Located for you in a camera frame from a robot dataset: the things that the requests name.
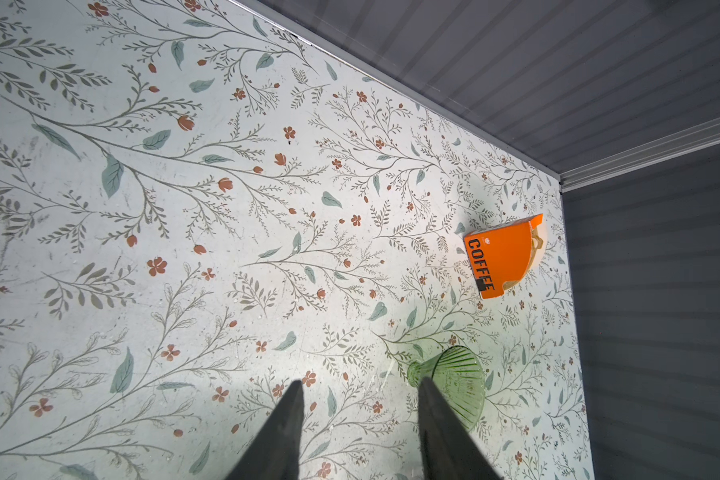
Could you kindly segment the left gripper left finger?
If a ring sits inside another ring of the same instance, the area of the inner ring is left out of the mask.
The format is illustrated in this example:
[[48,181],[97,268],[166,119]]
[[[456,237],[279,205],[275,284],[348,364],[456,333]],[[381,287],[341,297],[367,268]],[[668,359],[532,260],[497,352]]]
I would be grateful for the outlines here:
[[304,407],[303,384],[293,381],[226,478],[298,479]]

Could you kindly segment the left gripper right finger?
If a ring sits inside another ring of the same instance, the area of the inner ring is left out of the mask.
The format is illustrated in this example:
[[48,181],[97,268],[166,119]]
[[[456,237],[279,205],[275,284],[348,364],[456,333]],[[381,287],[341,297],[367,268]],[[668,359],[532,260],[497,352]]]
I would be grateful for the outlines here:
[[499,480],[430,377],[418,386],[423,478]]

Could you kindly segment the green glass dripper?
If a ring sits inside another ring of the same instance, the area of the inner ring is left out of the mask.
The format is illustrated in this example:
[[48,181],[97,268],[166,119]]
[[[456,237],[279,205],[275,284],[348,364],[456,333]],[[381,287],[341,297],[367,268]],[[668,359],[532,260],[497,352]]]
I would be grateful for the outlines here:
[[476,427],[485,402],[485,371],[469,348],[455,345],[425,362],[414,361],[407,378],[414,388],[430,378],[462,426],[468,432]]

